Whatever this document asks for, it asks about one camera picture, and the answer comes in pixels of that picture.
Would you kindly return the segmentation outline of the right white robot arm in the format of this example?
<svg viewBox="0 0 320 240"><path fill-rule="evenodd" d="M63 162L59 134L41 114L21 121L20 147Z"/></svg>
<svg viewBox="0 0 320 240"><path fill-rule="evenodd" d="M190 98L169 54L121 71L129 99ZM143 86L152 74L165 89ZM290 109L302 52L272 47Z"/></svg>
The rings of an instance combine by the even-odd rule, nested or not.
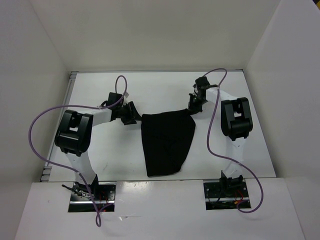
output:
<svg viewBox="0 0 320 240"><path fill-rule="evenodd" d="M219 191L229 197L241 188L243 182L243 151L249 133L253 130L253 120L249 100L236 97L220 90L217 85L193 86L194 93L189 95L188 110L191 114L202 111L207 102L215 104L207 132L207 147L210 147L210 132L218 104L220 104L220 126L226 140L225 155L209 152L215 157L229 161L221 171Z"/></svg>

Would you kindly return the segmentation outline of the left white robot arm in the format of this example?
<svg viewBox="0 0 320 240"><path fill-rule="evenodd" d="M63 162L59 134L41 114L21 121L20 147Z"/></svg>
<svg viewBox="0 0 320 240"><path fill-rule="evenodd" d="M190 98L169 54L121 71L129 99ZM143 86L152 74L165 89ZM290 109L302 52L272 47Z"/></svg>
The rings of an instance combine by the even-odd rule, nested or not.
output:
<svg viewBox="0 0 320 240"><path fill-rule="evenodd" d="M107 108L104 101L97 110L91 113L80 113L66 110L59 123L54 143L68 158L75 173L75 187L72 191L81 191L88 200L99 196L100 186L98 175L92 168L88 154L93 127L120 119L126 125L136 124L142 119L132 101Z"/></svg>

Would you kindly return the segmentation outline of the black skirt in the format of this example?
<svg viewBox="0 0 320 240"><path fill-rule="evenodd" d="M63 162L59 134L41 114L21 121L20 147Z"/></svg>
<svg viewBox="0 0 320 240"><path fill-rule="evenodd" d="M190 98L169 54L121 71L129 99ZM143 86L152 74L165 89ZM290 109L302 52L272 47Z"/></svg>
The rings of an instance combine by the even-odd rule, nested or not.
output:
<svg viewBox="0 0 320 240"><path fill-rule="evenodd" d="M188 109L142 115L141 140L149 178L169 176L181 170L195 128Z"/></svg>

